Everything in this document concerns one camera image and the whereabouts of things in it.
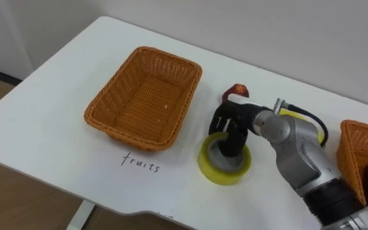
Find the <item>wicker basket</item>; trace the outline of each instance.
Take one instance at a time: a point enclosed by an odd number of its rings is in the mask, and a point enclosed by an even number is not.
[[[201,67],[150,47],[135,49],[84,113],[86,122],[143,150],[173,145]]]
[[[358,198],[366,204],[363,193],[363,170],[368,165],[368,125],[357,121],[343,121],[337,161],[346,181],[355,189]]]

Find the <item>black cable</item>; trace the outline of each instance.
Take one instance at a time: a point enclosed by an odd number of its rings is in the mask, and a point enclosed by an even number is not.
[[[326,142],[327,142],[327,139],[329,138],[329,131],[327,130],[327,127],[326,125],[323,123],[323,121],[321,121],[317,116],[311,114],[310,112],[304,110],[304,109],[301,109],[297,106],[294,106],[294,105],[288,105],[287,107],[288,110],[290,111],[293,111],[293,112],[297,112],[297,113],[300,113],[300,114],[303,114],[305,116],[308,116],[310,118],[312,118],[313,120],[315,120],[319,125],[320,127],[323,129],[323,133],[325,134],[322,142],[320,143],[320,146],[323,147],[325,146]]]

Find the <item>white wall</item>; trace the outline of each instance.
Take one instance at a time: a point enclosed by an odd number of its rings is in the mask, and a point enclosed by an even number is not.
[[[0,4],[0,72],[25,79],[34,69],[11,22],[5,5]]]
[[[100,14],[84,0],[6,0],[38,68]]]
[[[368,1],[9,2],[36,66],[109,15],[368,103]]]

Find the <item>wooden floor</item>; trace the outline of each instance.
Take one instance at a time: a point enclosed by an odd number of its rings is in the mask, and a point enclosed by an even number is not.
[[[0,99],[13,86],[0,81]],[[0,166],[0,230],[66,229],[82,201]],[[86,230],[184,230],[154,215],[124,217],[97,208]]]

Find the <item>table leg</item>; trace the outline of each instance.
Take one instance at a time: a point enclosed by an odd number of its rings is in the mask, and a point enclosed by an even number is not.
[[[83,200],[66,230],[82,230],[94,207],[92,202]]]

